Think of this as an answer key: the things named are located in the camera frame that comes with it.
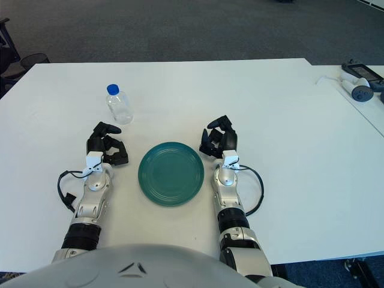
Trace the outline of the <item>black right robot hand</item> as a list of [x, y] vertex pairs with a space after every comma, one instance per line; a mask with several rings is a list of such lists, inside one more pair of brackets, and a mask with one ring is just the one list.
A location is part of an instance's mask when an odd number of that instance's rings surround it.
[[224, 115], [213, 120], [203, 130], [199, 151], [207, 156], [222, 158], [224, 151], [237, 150], [238, 136], [230, 119]]

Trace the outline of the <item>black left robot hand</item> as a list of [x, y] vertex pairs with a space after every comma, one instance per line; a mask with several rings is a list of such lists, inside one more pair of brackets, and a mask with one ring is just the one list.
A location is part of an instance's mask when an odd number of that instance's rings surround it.
[[119, 127], [99, 122], [87, 140], [86, 151], [101, 152], [102, 162], [112, 166], [128, 164], [128, 153], [124, 143], [110, 136], [110, 134], [121, 133], [122, 130]]

